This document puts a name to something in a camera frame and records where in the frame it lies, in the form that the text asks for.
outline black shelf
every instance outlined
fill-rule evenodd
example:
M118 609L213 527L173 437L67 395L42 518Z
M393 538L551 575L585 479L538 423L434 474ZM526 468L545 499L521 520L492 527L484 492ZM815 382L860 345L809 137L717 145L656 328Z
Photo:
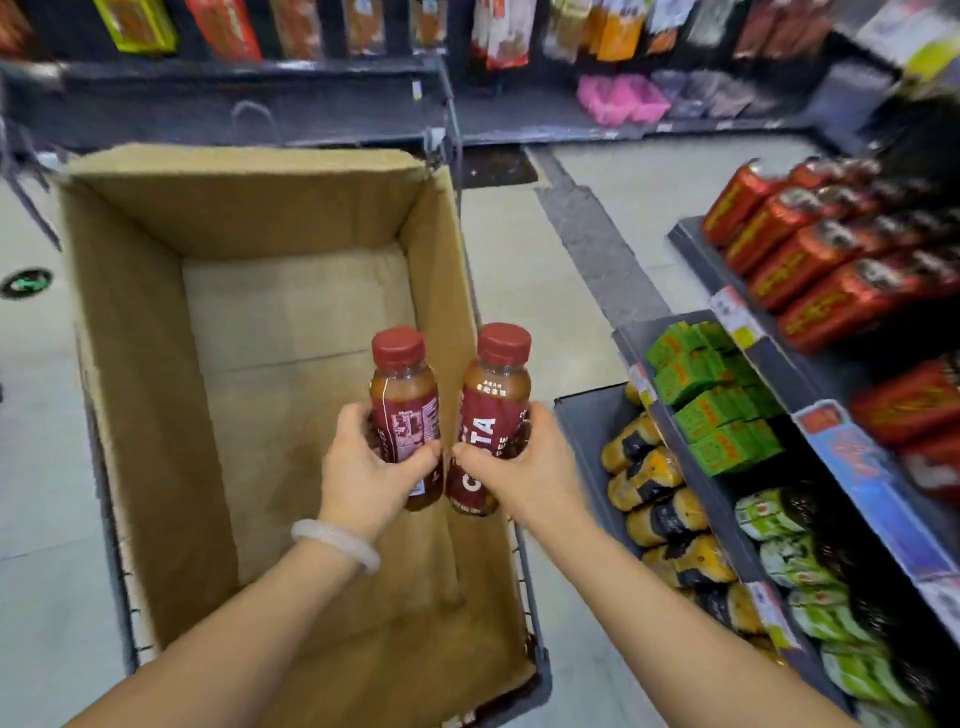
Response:
M731 286L740 295L765 334L744 350L747 359L960 644L960 511L914 487L893 455L850 422L844 407L851 394L957 346L950 338L960 335L957 327L943 322L955 320L951 311L960 303L938 303L928 315L905 312L824 352L801 354L780 338L773 316L752 306L744 281L706 244L701 220L681 220L669 233L670 241L710 294ZM840 425L807 433L803 414L817 408L829 408Z
M684 316L671 316L656 321L639 322L617 329L613 339L626 361L646 363L644 352L670 324L690 323L712 318L709 311L698 311ZM578 395L558 399L554 405L561 427L574 449L581 477L587 487L590 505L599 524L617 541L639 556L642 549L627 535L624 514L607 499L610 476L600 465L600 450L630 420L639 409L626 401L623 385L614 385ZM657 424L663 442L677 456L686 485L704 504L710 528L716 534L737 577L749 587L762 585L768 594L771 608L776 610L776 621L784 623L795 649L784 649L781 655L803 679L845 711L850 710L846 696L824 673L818 651L810 639L797 627L784 608L782 594L760 564L756 545L740 530L733 513L735 496L718 479L707 476L693 459L682 433L673 421L673 411L661 401L654 401L647 411Z

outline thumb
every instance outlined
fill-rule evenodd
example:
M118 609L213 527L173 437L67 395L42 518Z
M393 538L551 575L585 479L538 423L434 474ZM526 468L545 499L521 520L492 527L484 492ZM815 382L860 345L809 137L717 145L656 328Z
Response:
M454 445L451 454L456 459L457 465L467 471L470 477L476 478L484 485L492 485L494 490L499 484L499 476L503 474L503 468L510 467L507 461L493 457L493 453L489 450L467 443Z
M443 446L440 444L440 440L431 440L424 443L422 448L417 448L417 451L402 463L397 463L391 467L393 471L392 480L410 490L419 480L423 480L430 475L430 472L437 467L442 451Z

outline gray floor strip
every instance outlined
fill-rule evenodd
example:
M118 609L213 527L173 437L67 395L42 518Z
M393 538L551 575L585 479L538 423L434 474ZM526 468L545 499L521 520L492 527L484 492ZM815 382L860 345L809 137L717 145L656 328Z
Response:
M669 316L670 307L589 187L578 186L549 147L527 153L553 185L537 190L540 204L611 326Z

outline bottle label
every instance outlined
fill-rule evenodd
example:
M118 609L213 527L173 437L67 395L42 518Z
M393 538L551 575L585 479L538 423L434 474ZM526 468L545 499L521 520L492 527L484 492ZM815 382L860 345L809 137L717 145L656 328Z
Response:
M437 418L437 390L413 400L373 401L373 426L380 440L380 456L387 463L401 463L410 457L423 443L440 439L440 422ZM427 478L431 484L443 477L437 466ZM410 492L411 496L426 493L427 483L421 480Z
M526 400L509 400L493 394L464 388L460 396L460 422L457 439L501 457L527 415ZM446 477L446 496L468 513L487 513L487 489L470 477L456 460L450 461Z

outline cardboard box flap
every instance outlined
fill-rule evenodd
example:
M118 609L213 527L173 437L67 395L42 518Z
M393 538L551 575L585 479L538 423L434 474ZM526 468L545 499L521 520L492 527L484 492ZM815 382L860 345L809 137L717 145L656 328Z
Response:
M387 245L429 177L397 150L139 144L69 172L172 250L206 260Z

